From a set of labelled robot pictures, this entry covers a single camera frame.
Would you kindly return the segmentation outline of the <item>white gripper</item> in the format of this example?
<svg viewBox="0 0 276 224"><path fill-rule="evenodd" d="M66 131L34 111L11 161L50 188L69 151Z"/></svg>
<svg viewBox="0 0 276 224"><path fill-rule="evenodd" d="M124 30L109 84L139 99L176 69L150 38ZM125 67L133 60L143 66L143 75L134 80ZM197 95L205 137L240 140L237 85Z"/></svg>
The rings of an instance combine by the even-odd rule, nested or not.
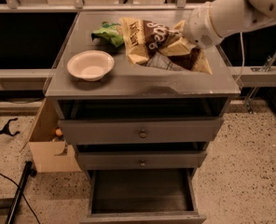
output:
<svg viewBox="0 0 276 224"><path fill-rule="evenodd" d="M159 52L167 57L187 55L197 46L207 49L220 44L223 38L217 33L211 18L212 3L196 7L186 20L177 22L172 28L180 37Z"/></svg>

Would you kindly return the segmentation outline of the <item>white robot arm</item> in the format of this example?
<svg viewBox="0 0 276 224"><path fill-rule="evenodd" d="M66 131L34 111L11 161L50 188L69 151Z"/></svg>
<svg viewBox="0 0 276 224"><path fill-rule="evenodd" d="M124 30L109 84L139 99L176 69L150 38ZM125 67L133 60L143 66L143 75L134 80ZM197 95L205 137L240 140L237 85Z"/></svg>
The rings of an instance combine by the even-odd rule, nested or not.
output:
<svg viewBox="0 0 276 224"><path fill-rule="evenodd" d="M226 37L276 24L276 0L214 0L196 6L176 24L174 41L159 50L166 56L207 49Z"/></svg>

